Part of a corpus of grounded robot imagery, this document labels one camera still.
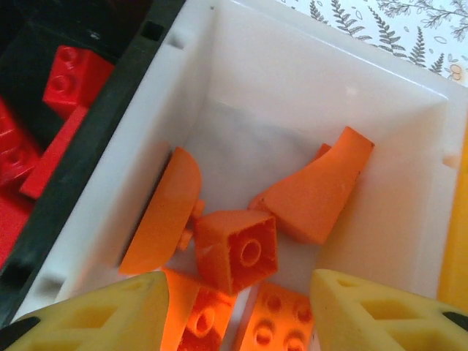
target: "white plastic bin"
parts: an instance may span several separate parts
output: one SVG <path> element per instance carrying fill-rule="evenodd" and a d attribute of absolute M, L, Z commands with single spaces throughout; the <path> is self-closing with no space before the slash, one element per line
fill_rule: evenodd
<path fill-rule="evenodd" d="M 273 0 L 187 0 L 16 317 L 125 278 L 175 146 L 198 161 L 207 214 L 246 208 L 346 125 L 374 141 L 368 166 L 324 247 L 279 234 L 269 280 L 308 295 L 326 267 L 433 298 L 467 103 L 464 87 Z M 196 273 L 193 246 L 170 266 Z"/>

